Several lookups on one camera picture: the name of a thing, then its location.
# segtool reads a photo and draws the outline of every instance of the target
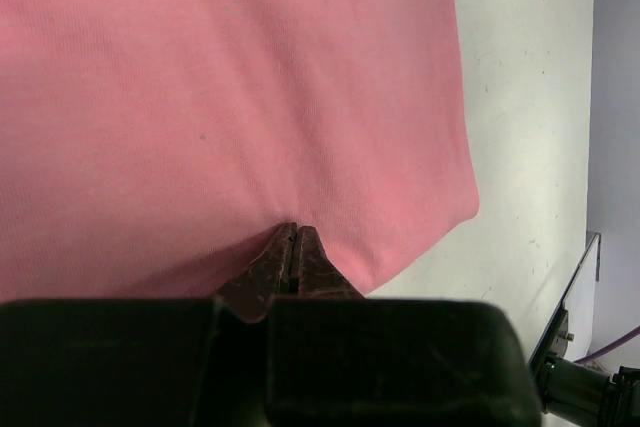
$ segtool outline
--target towel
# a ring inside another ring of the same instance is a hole
[[[278,224],[361,292],[478,208],[454,0],[0,0],[0,300],[197,297]]]

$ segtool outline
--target wire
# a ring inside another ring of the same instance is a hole
[[[595,360],[595,359],[597,359],[599,357],[602,357],[603,355],[608,354],[612,350],[617,349],[621,345],[626,344],[627,342],[629,342],[631,339],[637,337],[638,335],[640,335],[640,325],[638,327],[636,327],[635,329],[633,329],[632,331],[624,334],[618,340],[614,340],[610,344],[605,345],[600,350],[596,350],[593,354],[589,354],[586,357],[583,357],[582,359],[576,360],[575,362],[576,362],[576,364],[586,364],[587,362],[591,362],[592,360]]]

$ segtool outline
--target black cylinder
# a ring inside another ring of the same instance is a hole
[[[604,427],[613,395],[608,375],[548,358],[537,380],[546,412],[581,427]]]

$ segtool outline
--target white table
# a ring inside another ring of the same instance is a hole
[[[480,213],[373,295],[484,299],[535,348],[585,247],[593,0],[456,0]]]

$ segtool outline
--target pink cloth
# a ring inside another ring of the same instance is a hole
[[[0,0],[0,299],[202,296],[274,227],[362,292],[478,198],[454,0]]]

